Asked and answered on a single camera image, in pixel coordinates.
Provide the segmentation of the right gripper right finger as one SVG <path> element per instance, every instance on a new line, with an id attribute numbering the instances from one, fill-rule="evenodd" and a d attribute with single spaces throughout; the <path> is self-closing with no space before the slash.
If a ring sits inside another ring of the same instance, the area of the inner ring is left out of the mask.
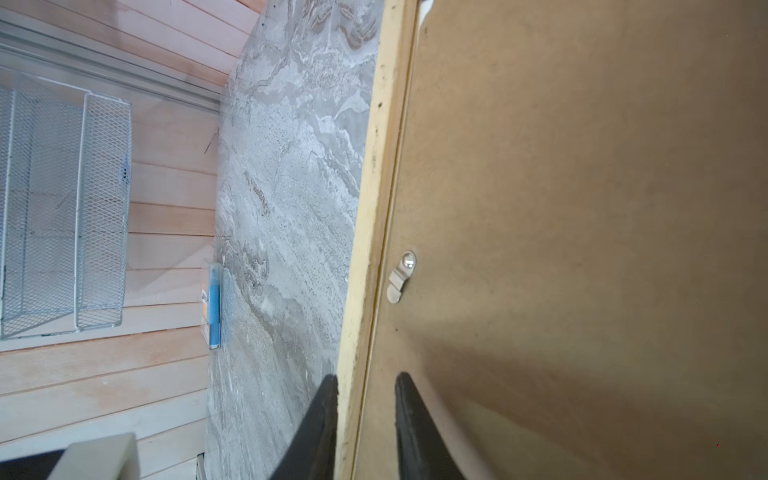
<path id="1" fill-rule="evenodd" d="M 395 404 L 399 478 L 464 480 L 407 372 L 396 378 Z"/>

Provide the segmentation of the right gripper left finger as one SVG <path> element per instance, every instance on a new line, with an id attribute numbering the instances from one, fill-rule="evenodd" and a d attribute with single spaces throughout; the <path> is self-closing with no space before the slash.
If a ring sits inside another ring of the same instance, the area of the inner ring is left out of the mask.
<path id="1" fill-rule="evenodd" d="M 338 379 L 326 375 L 283 458 L 271 475 L 279 479 L 332 479 L 338 427 Z"/>

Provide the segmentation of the brown cardboard backing board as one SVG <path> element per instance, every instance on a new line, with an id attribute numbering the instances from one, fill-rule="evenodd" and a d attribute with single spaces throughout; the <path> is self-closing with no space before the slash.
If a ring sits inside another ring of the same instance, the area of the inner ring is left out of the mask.
<path id="1" fill-rule="evenodd" d="M 767 5 L 437 1 L 355 459 L 408 372 L 469 478 L 767 475 Z"/>

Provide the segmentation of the light wooden picture frame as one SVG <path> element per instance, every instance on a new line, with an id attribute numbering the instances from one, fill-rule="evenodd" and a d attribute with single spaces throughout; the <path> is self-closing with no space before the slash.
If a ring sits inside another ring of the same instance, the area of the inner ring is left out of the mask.
<path id="1" fill-rule="evenodd" d="M 355 469 L 388 211 L 419 6 L 418 1 L 387 1 L 379 30 L 337 361 L 336 479 L 351 479 Z"/>

